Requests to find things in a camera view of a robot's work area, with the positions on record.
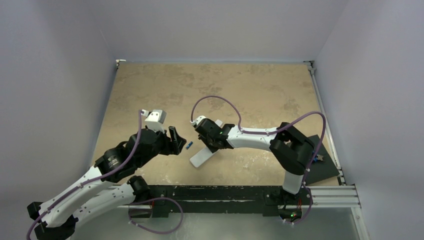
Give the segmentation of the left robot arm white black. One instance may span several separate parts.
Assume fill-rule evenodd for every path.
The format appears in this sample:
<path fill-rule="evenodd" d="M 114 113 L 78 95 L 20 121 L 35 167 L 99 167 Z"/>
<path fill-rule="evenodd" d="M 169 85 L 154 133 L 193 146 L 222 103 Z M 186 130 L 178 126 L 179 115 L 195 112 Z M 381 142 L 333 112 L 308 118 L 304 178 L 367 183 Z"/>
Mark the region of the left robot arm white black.
<path fill-rule="evenodd" d="M 175 204 L 169 197 L 154 195 L 146 181 L 134 174 L 157 155 L 179 155 L 186 143 L 173 126 L 165 131 L 139 127 L 66 190 L 48 201 L 30 203 L 27 211 L 33 223 L 26 239 L 34 233 L 38 240 L 69 240 L 86 222 L 122 205 Z"/>

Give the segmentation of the white remote control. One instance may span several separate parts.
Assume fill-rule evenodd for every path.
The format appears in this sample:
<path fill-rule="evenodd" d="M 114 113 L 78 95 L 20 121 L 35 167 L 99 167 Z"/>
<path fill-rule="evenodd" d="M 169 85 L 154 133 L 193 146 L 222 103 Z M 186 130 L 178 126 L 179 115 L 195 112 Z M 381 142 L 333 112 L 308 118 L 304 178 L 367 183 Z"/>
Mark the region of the white remote control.
<path fill-rule="evenodd" d="M 195 167 L 199 168 L 203 165 L 208 159 L 210 159 L 214 155 L 213 152 L 208 147 L 204 147 L 199 152 L 197 152 L 194 156 L 192 156 L 189 161 Z"/>

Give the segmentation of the white battery cover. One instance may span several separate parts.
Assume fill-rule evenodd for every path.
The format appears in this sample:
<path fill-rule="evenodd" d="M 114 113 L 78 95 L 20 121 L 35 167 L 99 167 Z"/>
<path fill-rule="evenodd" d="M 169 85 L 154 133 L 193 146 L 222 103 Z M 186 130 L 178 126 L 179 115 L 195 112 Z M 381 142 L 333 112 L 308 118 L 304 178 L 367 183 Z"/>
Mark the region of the white battery cover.
<path fill-rule="evenodd" d="M 223 124 L 223 122 L 222 122 L 221 120 L 219 120 L 219 119 L 217 119 L 214 123 L 215 123 L 217 126 L 219 126 L 219 127 L 221 127 L 221 126 L 222 126 L 222 124 Z"/>

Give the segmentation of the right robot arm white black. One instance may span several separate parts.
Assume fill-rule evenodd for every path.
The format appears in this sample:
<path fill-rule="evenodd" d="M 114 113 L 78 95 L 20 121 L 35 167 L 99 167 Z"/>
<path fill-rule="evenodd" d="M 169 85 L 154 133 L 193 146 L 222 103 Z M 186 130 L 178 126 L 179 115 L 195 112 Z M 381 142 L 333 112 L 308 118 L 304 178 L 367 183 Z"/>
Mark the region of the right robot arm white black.
<path fill-rule="evenodd" d="M 304 175 L 313 152 L 314 143 L 289 123 L 283 122 L 273 128 L 239 129 L 235 124 L 223 124 L 199 116 L 192 123 L 205 147 L 190 158 L 198 168 L 217 151 L 249 148 L 271 152 L 285 170 L 280 196 L 288 204 L 300 198 Z"/>

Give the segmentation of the blue AAA battery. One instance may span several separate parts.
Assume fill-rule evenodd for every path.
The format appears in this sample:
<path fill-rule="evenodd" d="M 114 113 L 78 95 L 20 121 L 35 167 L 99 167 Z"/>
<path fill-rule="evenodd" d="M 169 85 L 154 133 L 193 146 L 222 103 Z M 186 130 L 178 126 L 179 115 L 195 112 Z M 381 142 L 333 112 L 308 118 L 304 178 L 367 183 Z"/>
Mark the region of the blue AAA battery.
<path fill-rule="evenodd" d="M 192 146 L 192 144 L 193 144 L 193 141 L 190 141 L 190 142 L 186 145 L 185 149 L 186 149 L 186 150 L 188 150 L 188 149 Z"/>

